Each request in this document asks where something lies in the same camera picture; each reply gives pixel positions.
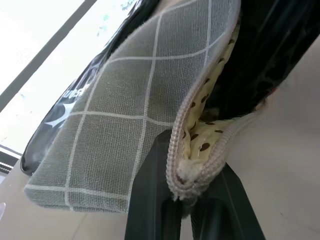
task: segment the beige floor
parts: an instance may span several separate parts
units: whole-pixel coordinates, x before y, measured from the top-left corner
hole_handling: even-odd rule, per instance
[[[240,133],[228,163],[240,177],[267,240],[320,239],[320,40]],[[19,163],[0,185],[4,240],[122,240],[125,214],[43,209],[23,193]],[[184,222],[181,239],[190,240]]]

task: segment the black fabric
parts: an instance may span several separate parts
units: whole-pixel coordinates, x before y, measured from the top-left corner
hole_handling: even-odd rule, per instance
[[[20,167],[25,174],[31,176],[36,171],[77,100],[96,78],[110,55],[150,17],[158,3],[159,0],[138,0],[101,53],[89,63],[82,74],[54,104],[33,134],[21,157]]]

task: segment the cream fabric with brown dots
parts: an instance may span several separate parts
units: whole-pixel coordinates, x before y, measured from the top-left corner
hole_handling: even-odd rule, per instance
[[[184,162],[177,170],[182,182],[193,178],[193,175],[196,177],[200,168],[208,161],[212,147],[218,141],[226,127],[233,122],[232,119],[201,122],[199,118],[219,75],[231,56],[238,38],[239,29],[240,26],[237,25],[225,51],[217,64],[212,68],[208,78],[206,78],[203,83],[202,89],[190,106],[190,112],[183,134],[183,156],[185,160],[189,160],[189,163],[186,164]]]

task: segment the gray checkered fabric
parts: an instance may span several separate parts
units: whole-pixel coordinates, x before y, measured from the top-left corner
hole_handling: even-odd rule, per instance
[[[189,0],[165,9],[117,49],[75,105],[25,186],[45,208],[127,212],[134,177],[170,129],[240,0]]]

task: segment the window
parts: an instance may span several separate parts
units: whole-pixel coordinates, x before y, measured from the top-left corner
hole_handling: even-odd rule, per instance
[[[0,2],[0,21],[8,23],[0,26],[6,36],[0,40],[1,152],[15,157],[24,152],[45,115],[103,49],[134,2]]]

